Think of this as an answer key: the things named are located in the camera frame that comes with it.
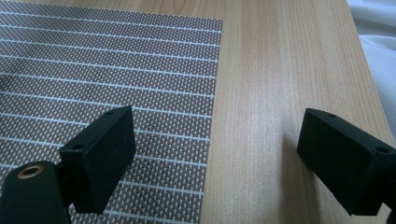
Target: black rectangular block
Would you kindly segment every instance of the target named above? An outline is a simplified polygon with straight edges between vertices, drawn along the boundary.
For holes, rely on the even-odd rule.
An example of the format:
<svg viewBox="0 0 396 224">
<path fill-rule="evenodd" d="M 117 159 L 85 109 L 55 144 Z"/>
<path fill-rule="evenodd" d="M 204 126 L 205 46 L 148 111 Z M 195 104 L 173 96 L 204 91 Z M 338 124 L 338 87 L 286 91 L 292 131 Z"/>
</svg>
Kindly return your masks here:
<svg viewBox="0 0 396 224">
<path fill-rule="evenodd" d="M 60 149 L 74 177 L 78 213 L 102 214 L 136 152 L 132 109 L 107 111 Z"/>
</svg>

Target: black clamp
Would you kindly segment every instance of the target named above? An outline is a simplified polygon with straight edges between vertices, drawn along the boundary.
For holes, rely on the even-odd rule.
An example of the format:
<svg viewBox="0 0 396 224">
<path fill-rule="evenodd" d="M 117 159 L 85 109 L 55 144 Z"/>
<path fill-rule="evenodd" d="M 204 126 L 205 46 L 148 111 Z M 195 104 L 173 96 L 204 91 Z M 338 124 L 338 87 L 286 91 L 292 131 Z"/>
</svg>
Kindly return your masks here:
<svg viewBox="0 0 396 224">
<path fill-rule="evenodd" d="M 376 216 L 382 203 L 396 208 L 393 147 L 333 114 L 306 109 L 297 152 L 350 215 Z"/>
<path fill-rule="evenodd" d="M 0 223 L 70 223 L 102 214 L 136 152 L 132 109 L 107 111 L 59 150 L 62 161 L 24 164 L 5 179 Z"/>
</svg>

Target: brass insert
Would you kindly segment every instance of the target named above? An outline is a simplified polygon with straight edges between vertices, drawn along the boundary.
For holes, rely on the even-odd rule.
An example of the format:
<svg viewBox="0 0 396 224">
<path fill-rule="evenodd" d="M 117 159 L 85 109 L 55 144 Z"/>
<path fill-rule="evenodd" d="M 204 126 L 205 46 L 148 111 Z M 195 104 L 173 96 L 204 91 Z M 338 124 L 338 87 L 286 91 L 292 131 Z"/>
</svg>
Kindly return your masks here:
<svg viewBox="0 0 396 224">
<path fill-rule="evenodd" d="M 44 170 L 42 165 L 32 165 L 24 168 L 18 173 L 19 179 L 27 179 L 35 175 L 39 175 Z"/>
</svg>

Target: wooden surface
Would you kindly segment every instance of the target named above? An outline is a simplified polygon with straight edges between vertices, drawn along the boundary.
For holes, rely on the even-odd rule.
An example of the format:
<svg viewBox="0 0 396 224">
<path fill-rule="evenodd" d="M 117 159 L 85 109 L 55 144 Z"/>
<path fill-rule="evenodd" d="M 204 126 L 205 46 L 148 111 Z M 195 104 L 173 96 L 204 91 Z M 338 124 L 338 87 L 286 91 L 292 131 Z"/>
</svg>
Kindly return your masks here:
<svg viewBox="0 0 396 224">
<path fill-rule="evenodd" d="M 385 205 L 350 217 L 296 153 L 307 107 L 393 145 L 346 0 L 29 2 L 223 20 L 203 223 L 385 223 Z"/>
</svg>

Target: white fabric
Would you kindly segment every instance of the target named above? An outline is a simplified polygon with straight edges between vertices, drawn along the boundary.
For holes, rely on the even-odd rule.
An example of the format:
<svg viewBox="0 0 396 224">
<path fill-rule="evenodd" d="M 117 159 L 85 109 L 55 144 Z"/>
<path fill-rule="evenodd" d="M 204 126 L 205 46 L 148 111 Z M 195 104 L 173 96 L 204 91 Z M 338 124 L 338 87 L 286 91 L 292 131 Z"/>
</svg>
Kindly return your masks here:
<svg viewBox="0 0 396 224">
<path fill-rule="evenodd" d="M 348 0 L 396 142 L 396 0 Z"/>
</svg>

